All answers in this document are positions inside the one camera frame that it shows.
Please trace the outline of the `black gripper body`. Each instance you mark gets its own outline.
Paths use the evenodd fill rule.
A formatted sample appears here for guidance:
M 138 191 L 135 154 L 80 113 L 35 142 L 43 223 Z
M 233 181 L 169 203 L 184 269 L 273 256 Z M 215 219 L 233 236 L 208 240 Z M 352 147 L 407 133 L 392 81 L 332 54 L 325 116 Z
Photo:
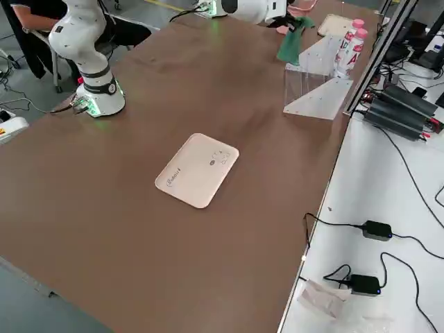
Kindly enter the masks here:
M 294 32 L 301 27 L 299 19 L 287 13 L 283 17 L 276 17 L 271 23 L 266 25 L 267 28 L 275 28 L 278 33 Z

